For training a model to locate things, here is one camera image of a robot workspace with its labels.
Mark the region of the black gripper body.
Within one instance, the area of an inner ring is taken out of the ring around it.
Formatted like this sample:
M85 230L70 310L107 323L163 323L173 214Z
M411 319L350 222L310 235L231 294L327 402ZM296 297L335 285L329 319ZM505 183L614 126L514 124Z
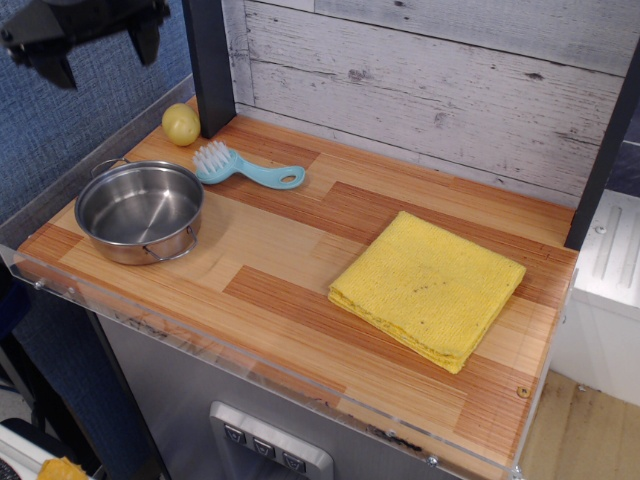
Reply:
M1 44L19 59L66 53L127 31L130 22L170 16L166 1L30 1L1 26Z

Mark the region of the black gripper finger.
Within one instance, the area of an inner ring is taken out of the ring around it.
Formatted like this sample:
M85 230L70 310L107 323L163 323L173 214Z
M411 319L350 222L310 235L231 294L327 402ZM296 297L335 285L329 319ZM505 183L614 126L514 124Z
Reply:
M65 53L36 55L34 68L40 76L61 89L77 88Z
M160 24L156 20L130 22L127 31L141 64L153 64L159 50Z

